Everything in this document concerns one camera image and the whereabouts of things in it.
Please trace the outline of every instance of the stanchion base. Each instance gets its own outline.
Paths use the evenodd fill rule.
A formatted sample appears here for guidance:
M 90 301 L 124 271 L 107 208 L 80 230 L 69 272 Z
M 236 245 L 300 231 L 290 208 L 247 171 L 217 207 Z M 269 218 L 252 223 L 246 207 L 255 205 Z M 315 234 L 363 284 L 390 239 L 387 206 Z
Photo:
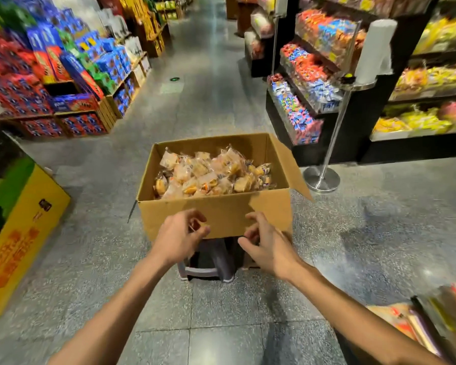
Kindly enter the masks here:
M 311 191 L 318 193 L 329 193 L 336 190 L 339 186 L 339 175 L 331 168 L 326 169 L 324 178 L 319 183 L 322 166 L 310 166 L 302 173 L 307 186 Z

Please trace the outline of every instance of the store aisle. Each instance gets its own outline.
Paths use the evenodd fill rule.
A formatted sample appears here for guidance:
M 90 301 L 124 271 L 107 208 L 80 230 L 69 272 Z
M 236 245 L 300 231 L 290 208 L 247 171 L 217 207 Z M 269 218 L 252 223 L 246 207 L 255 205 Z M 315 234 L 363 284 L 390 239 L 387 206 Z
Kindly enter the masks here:
M 41 363 L 122 286 L 148 251 L 138 210 L 152 143 L 270 131 L 265 85 L 251 79 L 224 0 L 195 0 L 170 24 L 168 56 L 125 119 L 100 138 L 24 142 L 74 199 L 0 318 L 0 363 Z M 179 77 L 171 83 L 171 77 Z M 335 166 L 337 192 L 293 193 L 301 256 L 365 304 L 456 281 L 456 159 Z M 334 333 L 296 290 L 257 270 L 231 284 L 182 282 L 171 269 L 142 312 L 122 364 L 343 363 Z

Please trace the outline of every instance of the left hand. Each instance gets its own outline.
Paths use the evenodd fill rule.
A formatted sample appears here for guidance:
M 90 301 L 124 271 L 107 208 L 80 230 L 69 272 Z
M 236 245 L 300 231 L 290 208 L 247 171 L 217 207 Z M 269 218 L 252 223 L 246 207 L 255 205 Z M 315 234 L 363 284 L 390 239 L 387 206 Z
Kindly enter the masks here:
M 152 253 L 164 259 L 169 266 L 193 256 L 201 239 L 210 233 L 208 225 L 189 233 L 189 225 L 194 225 L 195 229 L 199 227 L 196 220 L 206 222 L 206 217 L 196 209 L 168 216 L 160 226 Z

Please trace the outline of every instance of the hand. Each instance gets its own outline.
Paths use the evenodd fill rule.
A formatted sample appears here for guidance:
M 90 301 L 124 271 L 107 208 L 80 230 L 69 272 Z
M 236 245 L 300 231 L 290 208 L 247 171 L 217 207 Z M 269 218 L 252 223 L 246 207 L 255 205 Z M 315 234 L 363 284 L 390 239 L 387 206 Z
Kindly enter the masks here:
M 207 225 L 199 227 L 197 220 L 205 222 L 206 217 L 196 209 L 168 216 L 160 226 L 151 253 L 165 259 L 169 266 L 193 256 L 201 239 L 210 232 Z M 194 232 L 189 233 L 189 225 L 194 226 Z
M 238 244 L 263 270 L 280 279 L 289 280 L 302 259 L 282 232 L 275 229 L 263 213 L 249 213 L 246 217 L 256 220 L 256 223 L 247 229 L 244 237 L 238 238 Z

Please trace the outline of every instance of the right hand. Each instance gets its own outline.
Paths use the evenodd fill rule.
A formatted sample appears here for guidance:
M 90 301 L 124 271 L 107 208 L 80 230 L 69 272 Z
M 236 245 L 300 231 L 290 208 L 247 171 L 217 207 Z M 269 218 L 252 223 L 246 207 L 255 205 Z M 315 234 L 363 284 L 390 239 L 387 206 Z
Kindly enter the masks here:
M 256 223 L 247 229 L 243 237 L 238 238 L 238 244 L 263 270 L 282 280 L 289 280 L 294 269 L 303 263 L 303 260 L 282 232 L 275 229 L 263 213 L 248 213 L 246 217 Z

